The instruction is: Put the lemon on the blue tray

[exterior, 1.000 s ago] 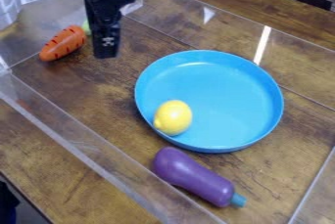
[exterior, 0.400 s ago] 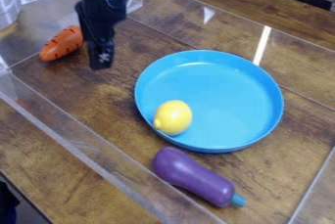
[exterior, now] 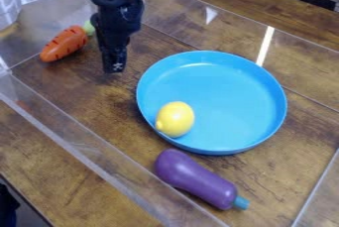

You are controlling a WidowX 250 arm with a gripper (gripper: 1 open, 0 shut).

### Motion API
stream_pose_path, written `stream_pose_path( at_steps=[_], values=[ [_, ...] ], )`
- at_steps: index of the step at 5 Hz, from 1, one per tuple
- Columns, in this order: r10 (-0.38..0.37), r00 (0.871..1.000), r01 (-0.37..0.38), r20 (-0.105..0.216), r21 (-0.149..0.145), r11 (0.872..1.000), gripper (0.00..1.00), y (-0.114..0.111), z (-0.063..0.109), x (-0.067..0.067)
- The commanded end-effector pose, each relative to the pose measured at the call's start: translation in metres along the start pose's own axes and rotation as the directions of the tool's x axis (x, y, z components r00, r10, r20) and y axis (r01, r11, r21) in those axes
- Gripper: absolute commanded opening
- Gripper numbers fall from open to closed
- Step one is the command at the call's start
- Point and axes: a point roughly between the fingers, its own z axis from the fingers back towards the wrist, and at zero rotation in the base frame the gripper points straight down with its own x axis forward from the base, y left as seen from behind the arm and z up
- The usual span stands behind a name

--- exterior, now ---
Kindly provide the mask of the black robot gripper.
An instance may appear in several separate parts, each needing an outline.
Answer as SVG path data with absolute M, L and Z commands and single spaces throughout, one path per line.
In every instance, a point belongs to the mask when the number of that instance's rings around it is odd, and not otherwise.
M 131 35 L 141 30 L 143 0 L 91 0 L 98 11 L 91 16 L 99 48 L 103 71 L 125 71 L 127 48 Z

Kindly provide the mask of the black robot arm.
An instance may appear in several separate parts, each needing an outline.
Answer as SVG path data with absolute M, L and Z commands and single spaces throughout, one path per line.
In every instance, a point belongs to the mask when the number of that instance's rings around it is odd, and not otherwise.
M 123 72 L 130 37 L 142 26 L 143 0 L 91 0 L 91 2 L 98 8 L 90 22 L 95 27 L 103 71 Z

